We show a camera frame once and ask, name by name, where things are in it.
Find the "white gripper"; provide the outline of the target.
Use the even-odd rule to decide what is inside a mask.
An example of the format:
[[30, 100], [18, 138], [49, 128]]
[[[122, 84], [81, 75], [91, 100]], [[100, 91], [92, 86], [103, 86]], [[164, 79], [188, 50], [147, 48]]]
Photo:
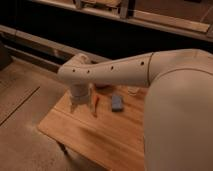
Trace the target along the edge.
[[[86, 104], [90, 100], [90, 89], [88, 84], [72, 84], [70, 86], [70, 99], [74, 104]], [[70, 104], [70, 112], [74, 112], [74, 104]], [[93, 102], [89, 102], [89, 109], [92, 115], [95, 115]]]

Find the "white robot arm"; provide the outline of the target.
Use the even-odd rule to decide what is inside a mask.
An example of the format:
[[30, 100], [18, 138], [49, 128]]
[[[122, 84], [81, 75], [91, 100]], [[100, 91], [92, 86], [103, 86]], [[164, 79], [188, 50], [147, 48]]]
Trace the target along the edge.
[[77, 54], [58, 75], [71, 100], [89, 100], [90, 83], [143, 86], [146, 171], [213, 171], [213, 54], [200, 49], [145, 53], [92, 64]]

